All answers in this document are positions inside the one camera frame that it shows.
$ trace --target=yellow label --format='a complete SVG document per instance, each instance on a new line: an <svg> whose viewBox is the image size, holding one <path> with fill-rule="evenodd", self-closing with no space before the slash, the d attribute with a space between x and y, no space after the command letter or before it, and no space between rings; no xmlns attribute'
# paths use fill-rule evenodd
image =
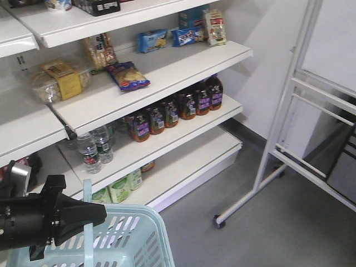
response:
<svg viewBox="0 0 356 267"><path fill-rule="evenodd" d="M66 100L82 92L79 73L61 60L54 60L40 65L51 75L60 87L62 99Z"/></svg>

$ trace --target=wheel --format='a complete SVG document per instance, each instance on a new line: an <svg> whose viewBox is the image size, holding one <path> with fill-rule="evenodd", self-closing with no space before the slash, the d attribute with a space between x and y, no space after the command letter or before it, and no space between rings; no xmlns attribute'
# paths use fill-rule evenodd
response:
<svg viewBox="0 0 356 267"><path fill-rule="evenodd" d="M214 218L212 219L212 222L214 223L215 227L218 228L218 229L221 229L223 228L225 225L226 225L226 222L223 221L221 224L218 224L216 222L216 219L219 217L220 215L215 215Z"/></svg>

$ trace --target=cookie package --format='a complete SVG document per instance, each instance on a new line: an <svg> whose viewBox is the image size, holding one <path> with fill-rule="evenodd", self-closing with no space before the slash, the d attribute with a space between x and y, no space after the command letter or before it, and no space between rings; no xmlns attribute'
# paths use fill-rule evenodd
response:
<svg viewBox="0 0 356 267"><path fill-rule="evenodd" d="M124 63L116 62L107 66L106 70L118 84L121 91L134 91L150 84L150 81L136 69L132 61Z"/></svg>
<svg viewBox="0 0 356 267"><path fill-rule="evenodd" d="M141 32L137 36L140 53L148 53L166 46L168 29L156 29L154 31Z"/></svg>
<svg viewBox="0 0 356 267"><path fill-rule="evenodd" d="M188 29L175 29L172 31L173 46L185 46L204 40L204 28L202 26L188 28Z"/></svg>

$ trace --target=plastic basket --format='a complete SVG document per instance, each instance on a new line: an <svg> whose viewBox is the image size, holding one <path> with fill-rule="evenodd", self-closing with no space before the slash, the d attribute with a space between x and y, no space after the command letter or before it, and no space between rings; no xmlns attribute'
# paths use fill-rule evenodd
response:
<svg viewBox="0 0 356 267"><path fill-rule="evenodd" d="M91 260L94 267L174 267L166 228L155 210L130 204L105 207L103 224L86 225L59 247L47 246L42 260L30 261L28 248L13 249L6 267L87 267Z"/></svg>

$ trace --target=blue snack box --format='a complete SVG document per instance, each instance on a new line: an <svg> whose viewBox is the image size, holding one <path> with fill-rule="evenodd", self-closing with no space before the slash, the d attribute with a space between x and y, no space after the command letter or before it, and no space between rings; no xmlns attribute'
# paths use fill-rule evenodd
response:
<svg viewBox="0 0 356 267"><path fill-rule="evenodd" d="M148 53L166 46L168 29L156 29L149 32L141 32L137 36L140 53Z"/></svg>
<svg viewBox="0 0 356 267"><path fill-rule="evenodd" d="M204 25L203 10L210 9L209 4L190 8L179 12L179 29L192 28Z"/></svg>

